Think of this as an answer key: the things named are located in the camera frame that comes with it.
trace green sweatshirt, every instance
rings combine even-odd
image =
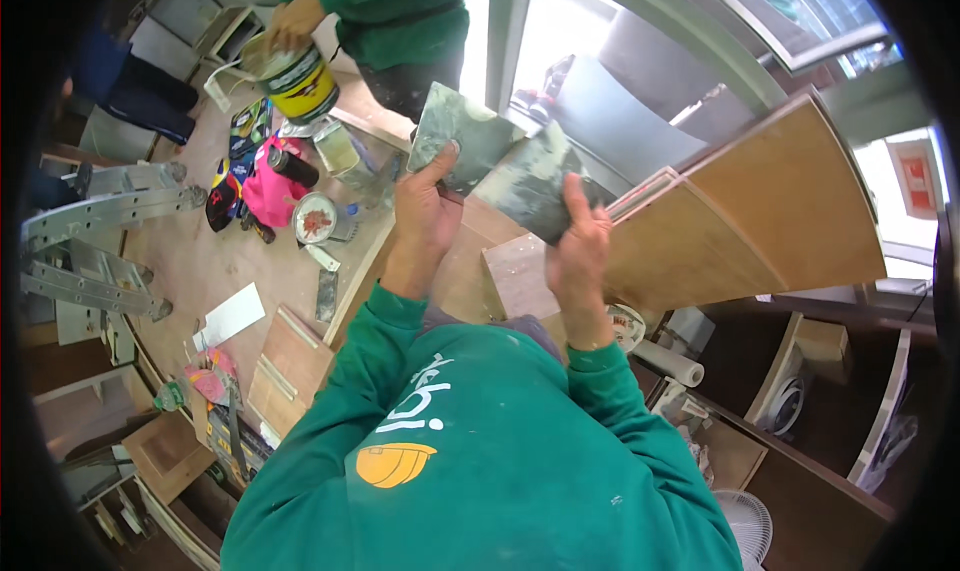
[[[250,483],[222,567],[740,569],[680,434],[617,345],[444,325],[376,286],[326,389]]]
[[[396,65],[429,65],[463,49],[470,16],[463,0],[319,0],[340,16],[337,39],[358,65],[382,71]],[[410,20],[431,9],[452,10],[399,26],[364,27]]]

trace water bottle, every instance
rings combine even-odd
[[[186,378],[179,377],[176,380],[163,384],[156,391],[156,397],[153,398],[153,406],[157,410],[173,411],[186,406],[186,394],[190,385]]]

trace fan grille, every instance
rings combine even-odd
[[[760,569],[774,537],[774,524],[767,507],[757,496],[735,489],[717,489],[713,494],[736,538],[743,568]]]

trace tape roll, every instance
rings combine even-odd
[[[691,361],[647,339],[637,344],[633,353],[687,387],[696,387],[704,380],[704,366],[700,362]]]

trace left hand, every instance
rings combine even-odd
[[[460,146],[448,142],[419,173],[396,183],[396,243],[380,286],[414,300],[424,299],[464,215],[464,200],[437,186],[453,169]]]
[[[277,7],[267,29],[270,51],[293,51],[310,43],[310,34],[327,17],[320,0],[294,0]]]

